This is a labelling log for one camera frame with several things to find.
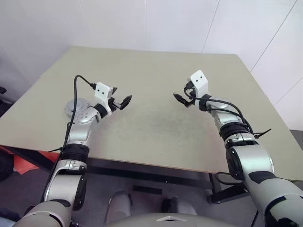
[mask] robot forearm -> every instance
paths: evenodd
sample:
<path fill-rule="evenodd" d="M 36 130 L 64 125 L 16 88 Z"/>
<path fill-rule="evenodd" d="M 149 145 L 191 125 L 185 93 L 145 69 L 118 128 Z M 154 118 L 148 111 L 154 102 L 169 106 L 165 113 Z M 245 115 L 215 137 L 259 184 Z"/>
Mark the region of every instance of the robot forearm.
<path fill-rule="evenodd" d="M 117 108 L 124 109 L 132 98 L 128 96 L 119 104 L 112 97 L 117 88 L 102 83 L 91 85 L 97 104 L 75 114 L 66 146 L 44 192 L 44 202 L 32 208 L 15 224 L 16 227 L 69 227 L 71 212 L 82 207 L 90 133 L 102 118 L 110 116 Z"/>
<path fill-rule="evenodd" d="M 265 216 L 267 226 L 303 225 L 302 190 L 274 175 L 268 152 L 259 145 L 240 110 L 226 100 L 208 95 L 208 81 L 200 70 L 190 77 L 184 92 L 191 101 L 174 94 L 179 102 L 186 107 L 195 105 L 214 117 L 226 147 L 229 172 L 236 180 L 243 181 L 258 210 Z"/>

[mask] beige tabletop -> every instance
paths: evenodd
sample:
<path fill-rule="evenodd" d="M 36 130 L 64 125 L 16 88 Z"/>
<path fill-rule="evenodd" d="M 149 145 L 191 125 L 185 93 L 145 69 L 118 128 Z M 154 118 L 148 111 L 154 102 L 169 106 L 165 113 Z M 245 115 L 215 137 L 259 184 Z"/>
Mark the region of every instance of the beige tabletop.
<path fill-rule="evenodd" d="M 0 118 L 0 144 L 52 150 L 63 144 L 73 99 L 73 78 L 118 87 L 133 98 L 104 118 L 92 136 L 90 157 L 202 172 L 228 171 L 223 140 L 210 114 L 173 97 L 201 69 L 210 94 L 236 104 L 270 153 L 275 174 L 303 179 L 303 152 L 237 55 L 142 52 L 72 47 Z M 78 82 L 78 97 L 94 104 L 94 91 Z"/>

